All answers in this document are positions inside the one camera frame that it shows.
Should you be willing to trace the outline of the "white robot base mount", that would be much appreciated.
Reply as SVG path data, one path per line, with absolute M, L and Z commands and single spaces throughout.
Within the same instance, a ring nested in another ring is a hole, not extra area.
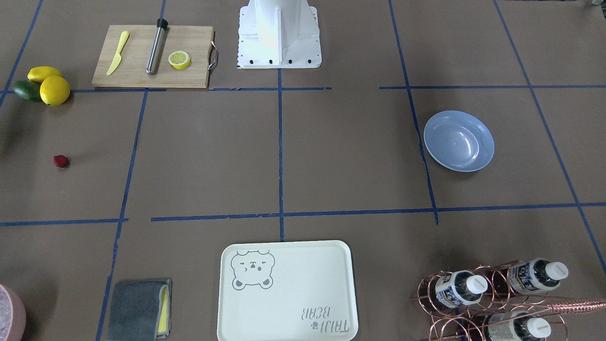
M 238 69 L 322 65 L 318 11 L 306 0 L 250 0 L 240 8 L 238 34 Z

